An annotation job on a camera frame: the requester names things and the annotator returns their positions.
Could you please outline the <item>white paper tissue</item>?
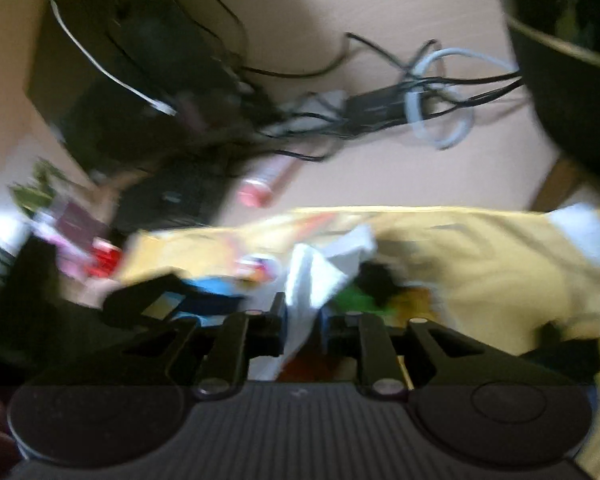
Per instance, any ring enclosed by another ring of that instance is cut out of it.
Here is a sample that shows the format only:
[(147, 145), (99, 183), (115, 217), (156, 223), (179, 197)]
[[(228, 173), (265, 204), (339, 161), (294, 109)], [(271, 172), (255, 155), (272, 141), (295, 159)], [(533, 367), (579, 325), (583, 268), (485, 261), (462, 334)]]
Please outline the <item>white paper tissue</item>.
[(261, 309), (271, 307), (279, 292), (286, 313), (286, 335), (280, 356), (250, 361), (248, 378), (272, 382), (309, 339), (318, 312), (358, 275), (362, 263), (377, 252), (372, 228), (360, 224), (323, 247), (294, 246), (282, 275), (265, 287)]

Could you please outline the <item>blue white tissue pack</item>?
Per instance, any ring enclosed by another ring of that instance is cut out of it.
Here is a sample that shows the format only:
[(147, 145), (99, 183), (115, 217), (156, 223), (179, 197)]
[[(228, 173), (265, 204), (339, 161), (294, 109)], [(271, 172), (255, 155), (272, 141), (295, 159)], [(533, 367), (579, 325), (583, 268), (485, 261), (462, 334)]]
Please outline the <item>blue white tissue pack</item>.
[(170, 292), (174, 305), (168, 320), (196, 318), (202, 325), (218, 324), (227, 315), (239, 312), (248, 297), (225, 278), (184, 280), (186, 292)]

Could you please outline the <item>dark red box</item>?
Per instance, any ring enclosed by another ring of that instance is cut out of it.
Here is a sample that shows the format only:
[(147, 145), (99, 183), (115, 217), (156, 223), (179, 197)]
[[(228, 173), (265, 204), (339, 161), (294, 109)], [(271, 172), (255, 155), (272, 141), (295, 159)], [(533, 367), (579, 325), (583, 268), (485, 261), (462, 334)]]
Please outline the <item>dark red box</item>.
[(122, 250), (106, 240), (106, 226), (82, 205), (56, 196), (33, 217), (35, 235), (56, 247), (58, 269), (69, 278), (111, 278)]

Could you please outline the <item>black keyboard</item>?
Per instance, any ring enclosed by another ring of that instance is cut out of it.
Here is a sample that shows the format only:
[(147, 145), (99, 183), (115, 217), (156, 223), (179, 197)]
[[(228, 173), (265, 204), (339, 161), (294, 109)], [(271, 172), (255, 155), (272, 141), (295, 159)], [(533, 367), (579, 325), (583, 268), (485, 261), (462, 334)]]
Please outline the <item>black keyboard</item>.
[(172, 160), (121, 192), (110, 226), (125, 235), (210, 226), (229, 187), (225, 168)]

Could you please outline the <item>small green plant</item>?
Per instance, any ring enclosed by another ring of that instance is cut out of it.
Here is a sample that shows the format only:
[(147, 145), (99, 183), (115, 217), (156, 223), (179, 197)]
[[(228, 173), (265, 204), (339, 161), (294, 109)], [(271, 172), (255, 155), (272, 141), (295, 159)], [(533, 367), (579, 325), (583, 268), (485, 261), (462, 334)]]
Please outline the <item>small green plant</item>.
[(27, 218), (33, 219), (40, 210), (47, 209), (56, 195), (70, 183), (63, 171), (49, 160), (39, 158), (27, 183), (14, 182), (7, 188), (15, 206)]

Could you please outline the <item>pink cosmetic tube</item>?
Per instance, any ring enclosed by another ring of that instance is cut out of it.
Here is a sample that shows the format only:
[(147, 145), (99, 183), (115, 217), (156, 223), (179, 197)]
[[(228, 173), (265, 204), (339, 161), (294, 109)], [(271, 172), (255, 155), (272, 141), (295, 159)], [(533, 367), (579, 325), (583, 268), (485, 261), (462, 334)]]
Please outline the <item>pink cosmetic tube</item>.
[(270, 206), (300, 164), (300, 159), (286, 155), (272, 155), (260, 160), (240, 181), (238, 202), (249, 208)]

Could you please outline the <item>yellow printed cloth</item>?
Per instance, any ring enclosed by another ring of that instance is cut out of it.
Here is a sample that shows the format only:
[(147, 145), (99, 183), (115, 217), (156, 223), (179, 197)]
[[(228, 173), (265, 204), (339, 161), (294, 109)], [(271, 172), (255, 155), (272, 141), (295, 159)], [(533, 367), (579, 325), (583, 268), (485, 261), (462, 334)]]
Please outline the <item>yellow printed cloth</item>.
[[(520, 353), (536, 328), (600, 338), (600, 208), (550, 214), (452, 207), (300, 208), (236, 228), (138, 234), (119, 281), (173, 270), (186, 278), (232, 276), (238, 260), (287, 261), (294, 245), (323, 246), (360, 224), (402, 278), (430, 289), (429, 309), (457, 330)], [(600, 479), (600, 414), (579, 464)]]

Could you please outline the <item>black power adapter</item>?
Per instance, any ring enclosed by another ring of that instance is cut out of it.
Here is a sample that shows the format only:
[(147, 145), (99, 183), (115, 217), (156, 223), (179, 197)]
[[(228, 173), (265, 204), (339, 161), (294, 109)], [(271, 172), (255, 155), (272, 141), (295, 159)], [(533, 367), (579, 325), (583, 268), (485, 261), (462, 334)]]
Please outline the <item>black power adapter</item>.
[(390, 86), (349, 96), (343, 118), (347, 130), (355, 134), (406, 125), (404, 92)]

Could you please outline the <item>black tablet screen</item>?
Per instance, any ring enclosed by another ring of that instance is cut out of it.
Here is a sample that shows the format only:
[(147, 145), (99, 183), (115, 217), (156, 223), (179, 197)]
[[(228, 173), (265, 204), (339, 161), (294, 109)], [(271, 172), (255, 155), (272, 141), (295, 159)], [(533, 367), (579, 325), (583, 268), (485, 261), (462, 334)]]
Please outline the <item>black tablet screen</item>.
[(174, 0), (48, 0), (27, 94), (90, 176), (245, 125), (236, 76)]

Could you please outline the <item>black round appliance wooden legs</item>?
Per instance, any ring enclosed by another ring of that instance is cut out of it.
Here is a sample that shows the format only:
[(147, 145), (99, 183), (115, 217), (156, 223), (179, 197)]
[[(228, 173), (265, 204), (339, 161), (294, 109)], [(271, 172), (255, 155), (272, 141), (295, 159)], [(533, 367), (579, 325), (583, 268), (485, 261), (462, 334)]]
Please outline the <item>black round appliance wooden legs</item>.
[(600, 184), (600, 0), (500, 0), (535, 115), (560, 154), (531, 204)]

